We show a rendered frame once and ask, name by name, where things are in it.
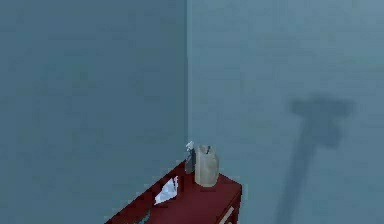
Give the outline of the dark red wooden table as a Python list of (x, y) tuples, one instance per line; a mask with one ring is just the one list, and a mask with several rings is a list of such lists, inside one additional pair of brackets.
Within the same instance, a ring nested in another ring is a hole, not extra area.
[[(177, 195), (155, 205), (155, 196), (174, 177), (178, 177)], [(241, 196), (242, 185), (222, 174), (213, 187), (197, 185), (182, 161), (105, 224), (138, 224), (147, 214), (145, 224), (237, 224)]]

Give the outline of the grey spray bottle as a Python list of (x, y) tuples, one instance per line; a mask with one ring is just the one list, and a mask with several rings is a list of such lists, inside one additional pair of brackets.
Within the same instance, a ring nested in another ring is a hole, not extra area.
[(190, 141), (186, 145), (186, 151), (188, 152), (188, 156), (185, 161), (185, 172), (187, 174), (190, 174), (195, 170), (195, 163), (196, 163), (196, 153), (195, 153), (193, 141)]

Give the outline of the white crumpled cloth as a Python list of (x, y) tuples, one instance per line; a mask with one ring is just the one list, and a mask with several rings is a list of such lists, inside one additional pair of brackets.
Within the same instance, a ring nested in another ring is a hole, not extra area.
[(155, 196), (155, 205), (168, 201), (178, 194), (178, 177), (169, 179)]

